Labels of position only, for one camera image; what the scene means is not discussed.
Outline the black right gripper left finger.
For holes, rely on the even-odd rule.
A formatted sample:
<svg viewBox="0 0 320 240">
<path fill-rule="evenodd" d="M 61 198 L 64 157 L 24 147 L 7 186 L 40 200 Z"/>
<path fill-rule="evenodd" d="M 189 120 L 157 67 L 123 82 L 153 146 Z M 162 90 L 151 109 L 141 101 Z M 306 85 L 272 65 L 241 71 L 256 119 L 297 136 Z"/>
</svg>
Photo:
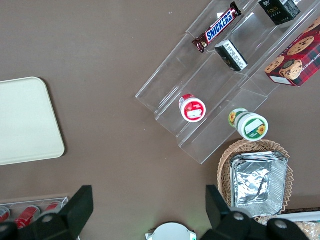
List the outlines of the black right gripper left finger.
<svg viewBox="0 0 320 240">
<path fill-rule="evenodd" d="M 47 213 L 18 231 L 19 240 L 75 240 L 94 211 L 93 188 L 83 185 L 58 213 Z"/>
</svg>

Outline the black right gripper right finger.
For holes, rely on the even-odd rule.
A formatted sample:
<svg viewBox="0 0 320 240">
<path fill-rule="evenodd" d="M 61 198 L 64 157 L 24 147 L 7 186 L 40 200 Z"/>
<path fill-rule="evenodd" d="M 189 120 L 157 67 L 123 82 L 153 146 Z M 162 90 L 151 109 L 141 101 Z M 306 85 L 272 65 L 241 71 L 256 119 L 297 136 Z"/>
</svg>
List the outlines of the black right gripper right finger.
<svg viewBox="0 0 320 240">
<path fill-rule="evenodd" d="M 203 240 L 247 240 L 251 232 L 251 219 L 239 211 L 231 211 L 218 188 L 207 185 L 205 209 L 211 228 Z"/>
</svg>

